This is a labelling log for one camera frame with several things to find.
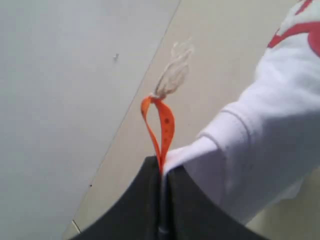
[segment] orange lanyard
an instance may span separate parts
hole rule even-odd
[[[167,152],[169,150],[170,144],[175,134],[175,117],[171,109],[166,104],[164,104],[162,100],[163,99],[157,98],[154,96],[147,96],[145,99],[143,99],[141,103],[142,117],[145,121],[146,127],[150,134],[150,137],[155,149],[155,153],[156,153],[156,158],[158,160],[159,171],[161,174],[163,173]],[[159,148],[159,144],[157,142],[156,136],[147,122],[147,113],[148,113],[150,104],[155,104],[155,107],[158,110],[158,114],[160,118],[161,150]]]

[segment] floor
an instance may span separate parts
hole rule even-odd
[[[219,109],[235,100],[252,82],[255,65],[294,3],[293,0],[247,0],[234,1],[231,7],[228,1],[201,0],[197,4],[193,0],[181,1],[64,239],[85,229],[106,212],[133,180],[145,156],[154,153],[140,114],[140,102],[156,86],[170,59],[173,43],[192,37],[195,45],[187,82],[166,99],[176,118],[172,144],[176,148],[191,143]],[[154,110],[150,111],[148,121],[159,134]],[[319,185],[320,171],[315,171],[303,183],[297,198],[263,210],[248,227],[272,240],[320,239]]]

